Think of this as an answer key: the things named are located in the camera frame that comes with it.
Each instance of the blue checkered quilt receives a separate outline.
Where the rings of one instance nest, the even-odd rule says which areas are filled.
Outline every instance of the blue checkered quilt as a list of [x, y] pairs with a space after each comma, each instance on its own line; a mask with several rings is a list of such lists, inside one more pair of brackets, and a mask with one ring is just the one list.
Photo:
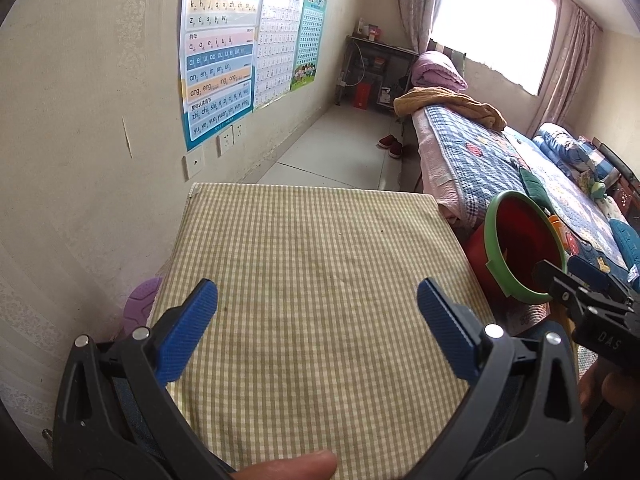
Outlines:
[[440, 105], [424, 109], [462, 200], [463, 224], [478, 227], [492, 198], [501, 191], [524, 193], [521, 159], [503, 136]]

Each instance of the brown towel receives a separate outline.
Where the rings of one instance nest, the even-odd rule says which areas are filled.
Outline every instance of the brown towel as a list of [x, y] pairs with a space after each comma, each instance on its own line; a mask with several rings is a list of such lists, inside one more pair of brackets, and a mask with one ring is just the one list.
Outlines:
[[507, 125], [501, 113], [487, 103], [479, 103], [464, 94], [452, 92], [440, 86], [434, 88], [414, 88], [394, 100], [394, 108], [399, 117], [414, 113], [429, 105], [444, 105], [455, 113], [471, 119], [494, 132], [501, 132]]

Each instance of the white switch plate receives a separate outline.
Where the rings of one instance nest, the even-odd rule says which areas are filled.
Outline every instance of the white switch plate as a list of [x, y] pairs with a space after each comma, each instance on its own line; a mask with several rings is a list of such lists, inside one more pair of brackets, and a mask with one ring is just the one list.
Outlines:
[[234, 129], [234, 144], [237, 144], [244, 137], [244, 133], [245, 133], [244, 124], [242, 123], [234, 124], [233, 129]]
[[193, 148], [183, 158], [184, 171], [187, 174], [187, 180], [191, 180], [194, 175], [204, 168], [204, 149], [202, 145]]
[[222, 156], [227, 152], [229, 148], [234, 145], [234, 130], [232, 126], [229, 126], [226, 130], [223, 130], [218, 134], [218, 156]]

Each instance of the metal bolt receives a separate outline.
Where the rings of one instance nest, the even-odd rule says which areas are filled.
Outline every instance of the metal bolt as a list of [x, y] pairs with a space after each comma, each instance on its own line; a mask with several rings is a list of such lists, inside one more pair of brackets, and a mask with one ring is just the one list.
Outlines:
[[484, 333], [492, 339], [500, 339], [504, 335], [504, 330], [500, 325], [491, 323], [484, 327]]
[[555, 332], [547, 332], [546, 340], [549, 341], [552, 345], [559, 345], [562, 342], [562, 338]]
[[131, 335], [136, 341], [142, 341], [149, 337], [149, 329], [146, 326], [139, 326], [131, 333]]
[[79, 335], [78, 337], [76, 337], [76, 340], [74, 341], [74, 345], [76, 345], [78, 348], [82, 348], [83, 346], [87, 346], [89, 344], [89, 336], [82, 334]]

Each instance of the red shoe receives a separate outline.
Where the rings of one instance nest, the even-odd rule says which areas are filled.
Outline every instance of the red shoe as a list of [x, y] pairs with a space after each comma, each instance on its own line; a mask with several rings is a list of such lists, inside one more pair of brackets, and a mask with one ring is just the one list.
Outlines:
[[402, 156], [402, 144], [395, 139], [389, 148], [389, 156], [393, 158], [400, 158]]
[[378, 141], [378, 146], [383, 150], [388, 150], [389, 148], [391, 148], [394, 142], [398, 142], [398, 141], [393, 135], [388, 135]]

